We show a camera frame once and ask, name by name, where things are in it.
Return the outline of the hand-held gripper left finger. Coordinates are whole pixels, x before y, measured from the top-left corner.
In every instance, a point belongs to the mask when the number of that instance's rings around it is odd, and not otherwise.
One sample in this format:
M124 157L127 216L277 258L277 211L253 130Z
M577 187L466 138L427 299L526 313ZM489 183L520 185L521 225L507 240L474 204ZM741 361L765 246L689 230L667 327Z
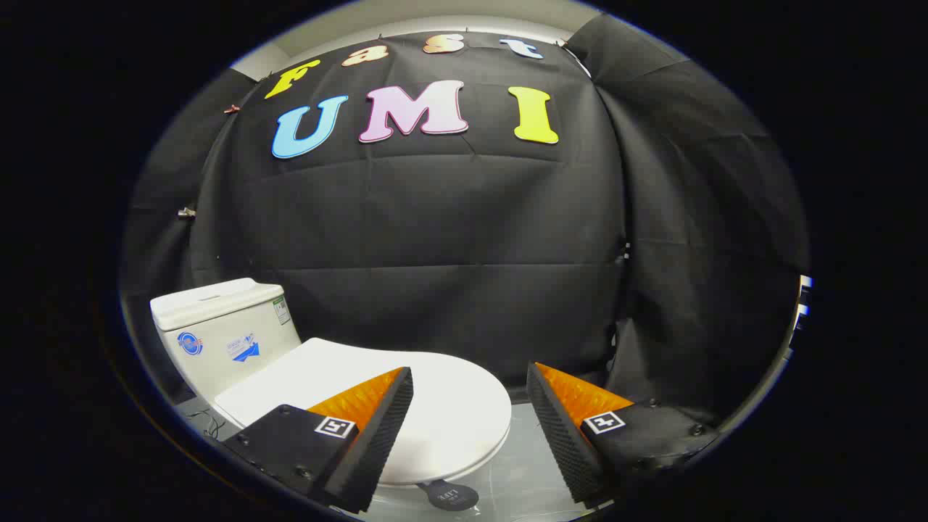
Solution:
M398 367L314 407L272 407L222 446L319 505L365 512L413 396L411 369Z

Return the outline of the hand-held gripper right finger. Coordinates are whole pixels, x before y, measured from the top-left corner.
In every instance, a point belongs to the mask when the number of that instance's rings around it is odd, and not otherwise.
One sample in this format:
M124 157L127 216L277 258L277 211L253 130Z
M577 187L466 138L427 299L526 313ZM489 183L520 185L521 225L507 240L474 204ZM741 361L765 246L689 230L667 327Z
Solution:
M574 502L621 501L679 475L720 437L659 402L638 403L540 362L526 391Z

